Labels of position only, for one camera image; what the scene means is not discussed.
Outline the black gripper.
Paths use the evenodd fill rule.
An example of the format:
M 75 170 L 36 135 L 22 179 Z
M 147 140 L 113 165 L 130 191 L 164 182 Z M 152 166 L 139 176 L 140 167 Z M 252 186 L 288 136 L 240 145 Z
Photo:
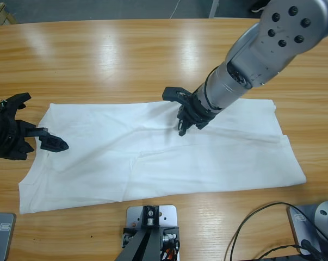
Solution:
M 62 152 L 69 149 L 67 142 L 50 134 L 47 128 L 35 128 L 31 123 L 12 117 L 18 110 L 24 109 L 25 102 L 30 99 L 30 94 L 25 92 L 0 101 L 0 158 L 26 160 L 27 154 L 34 149 L 25 137 L 38 137 L 42 150 Z
M 221 112 L 221 108 L 212 105 L 205 93 L 192 94 L 181 87 L 166 87 L 162 99 L 181 104 L 177 114 L 179 136 L 184 136 L 193 125 L 203 129 Z

